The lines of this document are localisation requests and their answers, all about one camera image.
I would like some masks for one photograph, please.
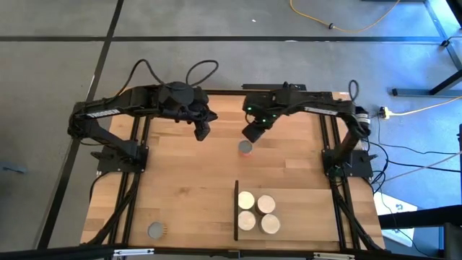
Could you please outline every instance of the floor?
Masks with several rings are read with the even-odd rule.
[[[106,36],[116,0],[0,0],[0,36]],[[431,0],[447,34],[459,26],[443,0]],[[359,0],[294,0],[302,12],[345,28],[370,24],[392,3]],[[134,35],[299,35],[345,36],[294,14],[284,0],[130,0],[125,1],[115,36]],[[438,36],[420,3],[401,3],[379,25],[358,36]],[[2,172],[0,177],[0,251],[35,246],[45,208],[66,156],[70,138],[67,119],[76,101],[84,100],[103,43],[0,42],[0,160],[24,165],[28,172]],[[462,45],[455,43],[462,53]],[[262,42],[143,42],[112,43],[96,98],[113,95],[125,82],[134,62],[148,59],[165,81],[183,80],[187,69],[202,59],[220,62],[205,88],[239,89],[245,83],[305,83],[312,91],[347,91],[351,79],[361,85],[357,103],[375,112],[388,106],[409,111],[444,101],[390,95],[393,87],[430,88],[456,68],[448,52],[435,43],[262,43]],[[208,68],[198,69],[199,78]],[[146,69],[135,73],[132,85],[151,84]],[[421,151],[458,151],[462,102],[410,116],[382,121],[380,140]],[[378,122],[371,141],[378,140]],[[88,192],[95,177],[95,148],[81,147],[67,188],[51,246],[79,242],[87,213]],[[373,162],[380,169],[384,156]],[[444,155],[418,155],[387,148],[391,160],[426,165]],[[440,167],[459,169],[454,158]],[[387,176],[409,168],[390,165]],[[422,170],[385,183],[383,192],[420,208],[461,203],[460,175]],[[419,229],[414,242],[426,254],[437,248],[437,230]],[[419,254],[391,241],[387,247]]]

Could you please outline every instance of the wooden tabletop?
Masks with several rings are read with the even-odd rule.
[[[347,95],[334,93],[334,97],[346,99]],[[253,145],[251,155],[243,157],[237,145],[244,139],[241,131],[246,126],[242,112],[244,96],[211,95],[209,98],[209,107],[219,119],[210,123],[212,131],[203,142],[194,138],[193,125],[161,118],[151,122],[148,166],[141,175],[129,244],[171,248],[338,250],[332,195],[321,162],[323,141],[319,116],[297,113],[281,117]],[[129,116],[115,116],[110,131],[128,139],[132,123],[133,118]],[[338,123],[343,138],[347,129],[342,120]],[[111,173],[95,185],[82,242],[93,238],[113,213],[120,179],[120,173]],[[285,210],[280,214],[299,228],[285,230],[282,240],[271,237],[234,241],[236,180],[241,190],[276,192],[284,200],[283,204],[276,201],[277,205],[284,205],[281,207]],[[361,178],[349,178],[349,185],[357,219],[384,248],[370,187]],[[342,219],[347,245],[351,246],[346,217]],[[151,239],[147,233],[148,227],[156,221],[167,228],[159,240]],[[121,240],[123,223],[124,216],[116,241]]]

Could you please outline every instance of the yellow cable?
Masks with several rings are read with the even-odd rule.
[[[345,30],[345,29],[341,29],[341,28],[339,28],[339,27],[337,27],[337,26],[335,26],[335,25],[332,25],[332,29],[336,29],[336,30],[339,30],[339,31],[344,32],[344,33],[360,33],[360,32],[362,32],[362,31],[365,31],[365,30],[367,30],[367,29],[369,29],[369,28],[375,26],[376,24],[378,24],[381,20],[383,20],[383,18],[385,18],[385,17],[391,12],[391,10],[393,10],[393,9],[399,4],[400,1],[401,1],[401,0],[397,0],[396,3],[395,3],[395,4],[394,4],[394,5],[393,5],[393,6],[381,17],[381,18],[377,19],[377,21],[375,21],[375,22],[372,23],[371,25],[368,25],[368,26],[362,28],[361,30]],[[311,19],[311,20],[314,20],[314,21],[316,21],[316,22],[319,22],[319,23],[321,23],[321,24],[323,24],[323,25],[325,25],[325,26],[327,26],[327,27],[330,27],[330,26],[331,26],[331,24],[328,24],[327,22],[324,22],[324,21],[321,20],[321,19],[314,18],[314,17],[311,17],[311,16],[309,16],[309,15],[307,15],[307,14],[303,14],[302,12],[299,12],[298,10],[296,10],[296,9],[294,8],[294,5],[293,5],[293,3],[292,3],[292,0],[290,0],[290,8],[292,8],[292,11],[298,13],[299,15],[301,15],[301,16],[303,16],[303,17],[306,17],[306,18],[308,18],[308,19]]]
[[[436,105],[431,105],[431,106],[427,106],[426,108],[420,108],[420,109],[417,109],[417,110],[413,110],[413,111],[408,111],[408,112],[405,112],[405,113],[393,113],[390,111],[390,116],[406,116],[406,115],[410,115],[412,113],[417,113],[417,112],[420,112],[420,111],[425,111],[427,109],[430,109],[430,108],[436,108],[437,106],[440,106],[440,105],[446,105],[448,103],[451,103],[453,101],[456,101],[458,99],[461,99],[462,96],[460,97],[456,97],[456,98],[453,98],[452,100],[448,100],[446,102],[443,102],[443,103],[439,103],[439,104],[436,104]]]

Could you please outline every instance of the gray concrete floor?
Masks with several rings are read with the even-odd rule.
[[[299,1],[296,7],[339,27],[358,28],[372,22],[392,3]],[[0,1],[0,35],[105,35],[116,1]],[[457,22],[444,1],[432,1],[448,33]],[[123,6],[116,35],[345,35],[327,30],[294,14],[282,0],[130,0]],[[437,36],[423,4],[399,4],[382,23],[359,35]],[[65,158],[70,138],[67,118],[83,100],[92,80],[102,43],[0,43],[0,160],[26,166],[25,175],[1,173],[0,251],[29,249],[49,203],[51,190]],[[347,83],[361,84],[357,102],[370,111],[386,105],[401,112],[444,101],[390,96],[393,87],[430,88],[456,72],[448,53],[435,44],[403,43],[113,43],[97,98],[113,95],[125,82],[134,62],[150,60],[165,81],[184,80],[187,69],[202,59],[220,62],[205,88],[238,89],[244,83],[303,82],[312,91],[347,91]],[[198,69],[194,77],[206,73]],[[151,84],[145,68],[132,85]],[[426,112],[381,123],[381,141],[417,150],[456,152],[462,115],[456,101]],[[371,141],[376,142],[377,122]],[[61,208],[51,245],[79,242],[95,177],[95,148],[81,147]],[[383,165],[384,156],[373,162]],[[391,160],[427,164],[439,155],[417,155],[387,148]],[[444,168],[459,169],[458,159]],[[390,165],[387,176],[409,170]],[[421,208],[461,203],[460,176],[422,170],[386,183],[383,192]],[[418,247],[433,253],[434,230],[418,230]],[[396,251],[414,254],[415,250]]]

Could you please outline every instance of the wooden table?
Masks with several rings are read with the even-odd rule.
[[[242,157],[237,144],[244,139],[241,131],[246,126],[241,110],[244,96],[209,97],[209,107],[218,113],[219,119],[210,124],[212,131],[203,142],[195,140],[193,125],[161,118],[151,122],[148,166],[141,175],[130,246],[337,251],[339,239],[332,195],[321,162],[319,116],[297,113],[281,117],[254,144],[252,155]],[[334,98],[346,97],[334,93]],[[342,120],[338,122],[343,138],[347,129]],[[129,116],[116,116],[110,131],[128,139],[132,123]],[[95,185],[82,242],[93,238],[113,213],[120,179],[120,173],[111,173]],[[246,189],[281,189],[279,193],[286,189],[302,194],[297,200],[308,207],[294,211],[291,221],[300,229],[292,232],[294,236],[307,233],[308,240],[234,241],[236,180]],[[349,178],[349,185],[358,220],[384,247],[370,187],[361,178]],[[342,219],[347,245],[351,246],[347,218]],[[154,221],[167,227],[166,235],[159,240],[152,240],[147,234]],[[123,223],[124,216],[116,242],[121,241]]]

